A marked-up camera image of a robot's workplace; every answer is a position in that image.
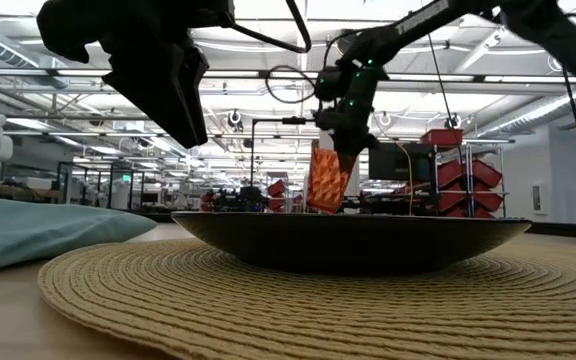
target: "ceiling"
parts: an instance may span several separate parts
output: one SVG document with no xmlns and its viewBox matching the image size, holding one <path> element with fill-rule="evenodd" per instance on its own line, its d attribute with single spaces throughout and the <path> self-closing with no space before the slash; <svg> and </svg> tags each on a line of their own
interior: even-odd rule
<svg viewBox="0 0 576 360">
<path fill-rule="evenodd" d="M 58 64 L 61 68 L 109 68 L 108 55 L 98 44 L 87 46 L 91 55 L 89 64 L 73 63 L 58 57 L 58 62 L 52 61 L 55 55 L 44 48 L 35 23 L 35 15 L 43 2 L 0 0 L 0 42 L 36 60 L 40 67 Z M 337 0 L 334 6 L 324 0 L 297 2 L 301 5 L 314 43 L 313 49 L 305 55 L 259 43 L 229 29 L 198 29 L 192 32 L 192 36 L 207 57 L 211 71 L 264 70 L 287 64 L 303 71 L 317 72 L 323 65 L 326 40 L 336 36 L 340 30 L 394 21 L 422 4 L 421 1 L 409 0 Z M 568 11 L 576 10 L 576 0 L 561 0 L 559 3 Z M 235 0 L 235 12 L 241 25 L 283 41 L 300 41 L 284 1 Z M 474 54 L 473 49 L 482 42 L 490 41 L 495 34 L 499 35 L 498 43 L 495 42 L 487 51 Z M 540 78 L 561 76 L 558 68 L 553 66 L 556 63 L 542 49 L 472 15 L 435 31 L 431 37 L 436 46 L 439 69 L 446 79 L 448 75 L 455 74 Z M 450 42 L 449 49 L 445 48 L 447 41 Z M 403 49 L 387 64 L 387 72 L 393 78 L 398 76 L 395 74 L 436 74 L 429 44 L 428 37 L 424 37 Z M 333 50 L 329 63 L 338 57 L 339 51 Z M 268 94 L 260 79 L 216 75 L 201 82 L 200 92 L 208 132 L 216 136 L 224 135 L 222 138 L 190 150 L 183 149 L 166 137 L 145 137 L 146 143 L 142 142 L 142 146 L 139 146 L 134 141 L 135 136 L 94 136 L 94 133 L 113 131 L 163 132 L 154 122 L 144 121 L 141 111 L 103 84 L 98 75 L 65 78 L 68 86 L 56 90 L 50 85 L 33 81 L 31 77 L 15 76 L 15 69 L 2 61 L 0 68 L 10 70 L 9 74 L 0 76 L 0 112 L 28 120 L 17 120 L 15 124 L 10 124 L 9 130 L 37 130 L 44 126 L 50 131 L 63 132 L 65 135 L 57 140 L 78 151 L 80 145 L 86 145 L 89 150 L 95 146 L 106 150 L 105 154 L 90 150 L 90 156 L 128 156 L 136 159 L 134 161 L 138 164 L 150 164 L 146 166 L 148 169 L 167 177 L 201 178 L 215 184 L 236 185 L 249 176 L 250 149 L 244 147 L 243 138 L 249 137 L 246 134 L 251 131 L 251 119 L 308 116 L 318 106 L 316 99 L 303 104 L 278 102 Z M 423 81 L 391 81 L 380 85 L 373 103 L 375 116 L 369 124 L 375 134 L 418 137 L 429 129 L 443 127 L 447 111 L 440 86 L 432 77 L 419 79 Z M 308 84 L 298 77 L 273 80 L 271 86 L 277 96 L 287 100 L 298 99 L 310 91 Z M 565 88 L 561 83 L 477 84 L 448 81 L 446 92 L 450 111 L 467 119 L 463 126 L 472 130 L 544 96 L 563 95 Z M 51 109 L 53 112 L 58 109 L 58 114 L 45 116 Z M 241 129 L 229 125 L 228 118 L 234 110 L 241 115 L 243 133 Z M 72 120 L 93 116 L 105 121 L 91 123 Z M 113 121 L 111 117 L 129 121 Z M 255 131 L 261 136 L 292 136 L 288 139 L 259 139 L 255 143 L 255 152 L 262 156 L 257 166 L 258 178 L 265 179 L 267 171 L 281 170 L 288 172 L 291 180 L 299 186 L 307 174 L 311 138 L 317 137 L 318 129 L 312 124 L 294 126 L 263 122 L 257 124 Z M 88 133 L 89 136 L 75 133 Z M 361 173 L 366 176 L 365 157 L 362 160 Z"/>
</svg>

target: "wooden table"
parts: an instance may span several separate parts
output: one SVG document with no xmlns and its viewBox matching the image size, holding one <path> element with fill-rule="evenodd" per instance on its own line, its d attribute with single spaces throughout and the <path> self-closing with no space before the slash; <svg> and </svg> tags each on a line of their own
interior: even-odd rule
<svg viewBox="0 0 576 360">
<path fill-rule="evenodd" d="M 177 225 L 160 225 L 131 241 L 190 238 Z M 523 235 L 513 241 L 576 244 L 574 238 Z M 42 263 L 0 271 L 0 360 L 171 359 L 160 351 L 112 338 L 69 321 L 42 300 L 36 277 Z"/>
</svg>

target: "orange patterned object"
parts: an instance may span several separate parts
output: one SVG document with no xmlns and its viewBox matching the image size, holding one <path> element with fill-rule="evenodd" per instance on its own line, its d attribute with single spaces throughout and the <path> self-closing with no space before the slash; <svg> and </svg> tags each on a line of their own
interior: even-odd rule
<svg viewBox="0 0 576 360">
<path fill-rule="evenodd" d="M 306 204 L 331 214 L 336 213 L 344 199 L 355 159 L 338 155 L 333 150 L 315 148 L 310 163 Z"/>
</svg>

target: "woven placemat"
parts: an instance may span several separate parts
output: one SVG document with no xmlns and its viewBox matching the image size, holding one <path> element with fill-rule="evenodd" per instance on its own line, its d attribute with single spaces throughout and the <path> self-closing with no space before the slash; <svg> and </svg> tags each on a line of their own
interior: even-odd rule
<svg viewBox="0 0 576 360">
<path fill-rule="evenodd" d="M 196 241 L 100 245 L 46 264 L 68 318 L 183 359 L 576 358 L 576 247 L 516 245 L 444 271 L 265 270 Z"/>
</svg>

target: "red storage bin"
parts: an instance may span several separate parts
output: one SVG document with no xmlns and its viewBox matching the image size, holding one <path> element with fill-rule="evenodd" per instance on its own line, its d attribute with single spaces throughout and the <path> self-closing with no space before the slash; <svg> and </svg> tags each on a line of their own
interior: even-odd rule
<svg viewBox="0 0 576 360">
<path fill-rule="evenodd" d="M 439 171 L 437 174 L 438 185 L 440 189 L 444 189 L 450 186 L 457 179 L 461 178 L 461 167 L 457 160 L 450 161 L 439 166 Z"/>
<path fill-rule="evenodd" d="M 437 145 L 442 148 L 453 148 L 461 145 L 464 131 L 461 129 L 433 129 L 421 137 L 422 144 Z"/>
<path fill-rule="evenodd" d="M 497 211 L 504 201 L 504 198 L 499 194 L 489 193 L 490 188 L 483 183 L 475 184 L 475 202 L 483 206 L 488 211 Z"/>
<path fill-rule="evenodd" d="M 268 206 L 270 207 L 270 210 L 275 211 L 275 209 L 278 209 L 282 206 L 284 206 L 286 204 L 286 199 L 284 198 L 274 198 L 274 199 L 270 199 L 268 200 Z"/>
<path fill-rule="evenodd" d="M 501 181 L 501 173 L 481 160 L 472 162 L 472 174 L 475 179 L 488 185 L 489 188 L 497 187 Z"/>
<path fill-rule="evenodd" d="M 460 167 L 457 160 L 442 164 L 439 166 L 439 173 L 437 174 L 439 188 L 443 189 L 450 186 L 454 181 L 461 178 L 461 174 L 466 175 L 466 164 Z M 495 188 L 501 182 L 501 173 L 481 160 L 472 162 L 472 176 L 489 188 Z"/>
<path fill-rule="evenodd" d="M 278 180 L 276 183 L 270 185 L 268 187 L 268 195 L 269 196 L 277 196 L 281 195 L 286 191 L 286 184 L 284 184 L 283 180 Z"/>
<path fill-rule="evenodd" d="M 468 217 L 468 209 L 463 209 L 461 207 L 457 207 L 451 212 L 445 215 L 446 217 Z M 483 208 L 478 208 L 475 210 L 475 216 L 478 219 L 494 219 L 495 217 L 484 210 Z"/>
<path fill-rule="evenodd" d="M 447 191 L 464 191 L 465 186 L 461 183 L 455 183 L 449 188 L 445 189 Z M 501 203 L 503 202 L 503 197 L 499 194 L 490 193 L 490 188 L 483 183 L 476 183 L 473 196 L 475 202 L 481 205 L 487 211 L 495 212 L 499 210 Z M 459 205 L 460 207 L 466 207 L 467 204 L 461 204 L 462 201 L 466 201 L 466 193 L 441 193 L 441 199 L 439 200 L 439 212 L 449 211 L 453 207 Z"/>
<path fill-rule="evenodd" d="M 448 191 L 463 191 L 461 184 L 455 183 L 449 188 L 445 189 Z M 460 202 L 466 200 L 466 193 L 455 194 L 455 193 L 441 193 L 441 198 L 439 200 L 439 212 L 444 212 L 452 209 Z"/>
</svg>

